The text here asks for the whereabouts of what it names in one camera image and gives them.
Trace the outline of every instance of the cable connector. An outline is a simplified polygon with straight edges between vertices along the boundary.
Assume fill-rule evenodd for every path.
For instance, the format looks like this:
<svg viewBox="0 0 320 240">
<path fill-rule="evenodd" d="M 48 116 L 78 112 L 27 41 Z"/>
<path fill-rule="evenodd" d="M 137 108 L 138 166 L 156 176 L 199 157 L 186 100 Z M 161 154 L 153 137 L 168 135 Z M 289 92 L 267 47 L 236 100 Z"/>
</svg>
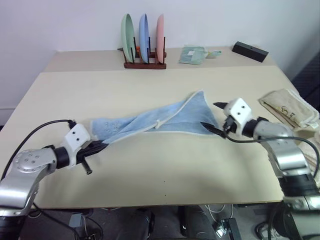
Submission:
<svg viewBox="0 0 320 240">
<path fill-rule="evenodd" d="M 75 125 L 77 125 L 76 121 L 74 120 L 68 120 L 69 128 L 73 129 Z"/>
<path fill-rule="evenodd" d="M 228 131 L 234 123 L 235 123 L 234 118 L 231 115 L 229 115 L 224 121 L 223 129 Z"/>
</svg>

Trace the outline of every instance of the beige towel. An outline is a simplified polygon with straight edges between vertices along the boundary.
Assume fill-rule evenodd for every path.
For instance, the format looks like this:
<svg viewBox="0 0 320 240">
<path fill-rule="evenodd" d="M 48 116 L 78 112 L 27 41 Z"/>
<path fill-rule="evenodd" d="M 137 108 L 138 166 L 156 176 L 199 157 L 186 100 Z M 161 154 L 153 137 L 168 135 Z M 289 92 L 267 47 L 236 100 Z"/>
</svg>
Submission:
<svg viewBox="0 0 320 240">
<path fill-rule="evenodd" d="M 290 89 L 269 92 L 259 102 L 282 123 L 292 129 L 318 127 L 319 112 Z"/>
</svg>

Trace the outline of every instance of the dish rack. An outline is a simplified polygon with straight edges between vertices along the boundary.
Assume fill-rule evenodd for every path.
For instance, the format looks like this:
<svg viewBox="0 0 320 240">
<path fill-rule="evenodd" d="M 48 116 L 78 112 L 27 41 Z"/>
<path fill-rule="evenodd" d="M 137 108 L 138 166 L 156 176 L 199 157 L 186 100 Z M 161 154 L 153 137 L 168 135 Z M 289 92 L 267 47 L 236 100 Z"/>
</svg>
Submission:
<svg viewBox="0 0 320 240">
<path fill-rule="evenodd" d="M 125 53 L 122 51 L 123 56 L 124 56 L 124 68 L 125 69 L 166 69 L 167 64 L 165 63 L 165 58 L 167 57 L 167 53 L 165 51 L 165 46 L 166 46 L 166 37 L 163 37 L 163 63 L 158 61 L 158 56 L 157 56 L 157 48 L 154 49 L 154 51 L 150 51 L 151 49 L 151 44 L 150 44 L 150 37 L 149 37 L 149 47 L 147 48 L 148 52 L 148 62 L 143 62 L 140 49 L 136 46 L 136 38 L 133 37 L 133 42 L 134 42 L 134 48 L 130 48 L 131 50 L 131 56 L 133 59 L 133 62 L 127 61 L 127 58 L 125 56 Z M 135 51 L 135 58 L 140 58 L 138 62 L 135 61 L 134 58 L 134 51 Z"/>
</svg>

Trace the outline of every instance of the blue towel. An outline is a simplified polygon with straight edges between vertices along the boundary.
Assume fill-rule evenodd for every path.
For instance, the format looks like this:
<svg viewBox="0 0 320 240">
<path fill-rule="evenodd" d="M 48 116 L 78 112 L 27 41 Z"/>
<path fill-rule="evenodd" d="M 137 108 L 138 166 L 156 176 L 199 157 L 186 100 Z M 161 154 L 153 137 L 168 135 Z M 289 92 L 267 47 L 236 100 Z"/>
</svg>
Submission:
<svg viewBox="0 0 320 240">
<path fill-rule="evenodd" d="M 214 125 L 217 121 L 208 107 L 204 91 L 183 100 L 163 106 L 138 116 L 108 119 L 98 118 L 91 122 L 91 131 L 105 144 L 111 144 L 142 132 L 183 132 L 211 135 L 200 122 Z"/>
</svg>

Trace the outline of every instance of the black box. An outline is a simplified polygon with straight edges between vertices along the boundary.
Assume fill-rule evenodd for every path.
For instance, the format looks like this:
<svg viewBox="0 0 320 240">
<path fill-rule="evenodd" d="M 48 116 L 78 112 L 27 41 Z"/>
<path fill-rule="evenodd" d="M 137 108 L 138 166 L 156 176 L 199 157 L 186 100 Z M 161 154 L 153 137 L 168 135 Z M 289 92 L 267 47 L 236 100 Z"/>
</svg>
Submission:
<svg viewBox="0 0 320 240">
<path fill-rule="evenodd" d="M 245 57 L 251 58 L 262 63 L 269 52 L 256 48 L 254 46 L 247 45 L 245 43 L 237 41 L 233 46 L 232 52 L 241 54 Z"/>
</svg>

